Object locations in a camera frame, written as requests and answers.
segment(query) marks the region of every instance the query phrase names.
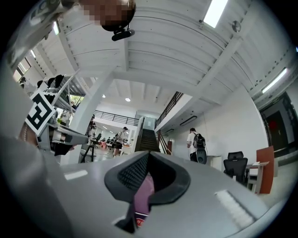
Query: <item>man with backpack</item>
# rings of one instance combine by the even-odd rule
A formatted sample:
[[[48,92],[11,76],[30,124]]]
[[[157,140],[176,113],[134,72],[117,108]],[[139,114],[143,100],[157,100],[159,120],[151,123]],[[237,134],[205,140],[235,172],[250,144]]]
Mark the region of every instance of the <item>man with backpack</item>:
[[[115,135],[115,151],[114,151],[114,156],[118,155],[119,150],[122,149],[122,142],[123,139],[125,138],[125,132],[128,130],[127,127],[124,127],[121,132]]]
[[[205,138],[196,132],[195,128],[190,129],[187,138],[187,148],[190,148],[190,160],[206,164],[207,154],[205,151]]]

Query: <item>red label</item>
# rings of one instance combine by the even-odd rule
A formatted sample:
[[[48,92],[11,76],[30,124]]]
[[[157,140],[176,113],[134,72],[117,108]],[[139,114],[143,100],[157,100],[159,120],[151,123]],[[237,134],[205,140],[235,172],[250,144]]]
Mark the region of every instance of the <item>red label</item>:
[[[144,222],[143,219],[140,219],[140,218],[137,218],[137,219],[136,219],[136,225],[137,225],[138,227],[141,227],[141,226],[143,225],[143,222]]]

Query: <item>balcony railing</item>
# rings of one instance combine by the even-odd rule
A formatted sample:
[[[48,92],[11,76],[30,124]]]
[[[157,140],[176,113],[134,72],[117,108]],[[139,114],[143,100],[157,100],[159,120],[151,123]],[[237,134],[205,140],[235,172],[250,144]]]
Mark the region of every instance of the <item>balcony railing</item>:
[[[124,116],[120,116],[120,115],[116,115],[116,114],[111,114],[108,112],[95,111],[94,115],[95,115],[95,117],[98,117],[101,119],[120,122],[120,123],[124,123],[127,125],[138,126],[138,124],[139,124],[139,119],[135,119],[135,118],[131,118],[131,117],[124,117]]]
[[[171,101],[167,105],[166,109],[163,111],[159,119],[155,122],[155,128],[161,123],[161,121],[168,115],[168,113],[171,111],[171,109],[176,105],[176,103],[179,101],[179,99],[183,96],[183,93],[176,92],[174,96],[172,97]]]

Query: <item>dark door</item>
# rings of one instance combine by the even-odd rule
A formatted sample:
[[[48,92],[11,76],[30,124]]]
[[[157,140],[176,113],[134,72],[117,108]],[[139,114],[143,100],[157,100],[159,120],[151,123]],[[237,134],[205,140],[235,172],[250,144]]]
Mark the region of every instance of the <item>dark door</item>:
[[[286,148],[288,146],[288,138],[280,112],[272,114],[266,120],[269,125],[274,151]]]

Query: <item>staircase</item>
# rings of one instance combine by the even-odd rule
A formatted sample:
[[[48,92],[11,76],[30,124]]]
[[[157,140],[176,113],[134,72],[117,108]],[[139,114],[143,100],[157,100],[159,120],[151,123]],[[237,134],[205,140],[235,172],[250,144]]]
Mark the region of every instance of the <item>staircase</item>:
[[[139,151],[160,152],[154,131],[143,129]]]

